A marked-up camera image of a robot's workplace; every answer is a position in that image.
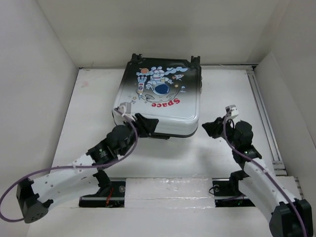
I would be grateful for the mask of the black kids space suitcase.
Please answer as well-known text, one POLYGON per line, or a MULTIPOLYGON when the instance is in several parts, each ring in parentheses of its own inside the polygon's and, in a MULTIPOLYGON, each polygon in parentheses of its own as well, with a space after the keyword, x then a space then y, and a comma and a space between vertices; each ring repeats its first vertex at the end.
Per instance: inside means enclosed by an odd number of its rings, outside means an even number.
POLYGON ((202 75, 200 56, 150 58, 132 54, 125 67, 114 108, 158 119, 156 137, 187 138, 198 129, 202 75))

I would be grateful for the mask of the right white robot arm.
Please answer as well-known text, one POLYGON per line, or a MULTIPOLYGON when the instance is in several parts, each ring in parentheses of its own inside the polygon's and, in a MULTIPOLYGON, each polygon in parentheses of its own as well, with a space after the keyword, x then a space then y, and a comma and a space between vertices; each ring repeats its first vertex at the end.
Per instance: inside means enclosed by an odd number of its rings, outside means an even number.
POLYGON ((243 194, 266 218, 274 237, 312 237, 314 235, 312 207, 306 199, 297 198, 267 168, 252 144, 252 126, 231 118, 217 118, 202 124, 213 139, 223 138, 232 149, 235 162, 241 167, 231 173, 228 188, 243 194))

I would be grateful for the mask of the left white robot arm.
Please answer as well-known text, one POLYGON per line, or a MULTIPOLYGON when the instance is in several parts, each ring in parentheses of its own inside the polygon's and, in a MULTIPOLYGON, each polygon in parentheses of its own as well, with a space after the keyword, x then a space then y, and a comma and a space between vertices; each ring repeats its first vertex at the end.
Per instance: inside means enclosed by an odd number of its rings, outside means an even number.
POLYGON ((111 190, 111 181, 104 170, 127 158, 138 139, 151 137, 159 123, 157 118, 146 118, 140 113, 121 114, 121 117, 122 124, 71 164, 54 167, 51 173, 36 179, 25 177, 17 183, 16 197, 25 223, 41 219, 69 198, 84 196, 85 185, 93 187, 100 196, 111 190))

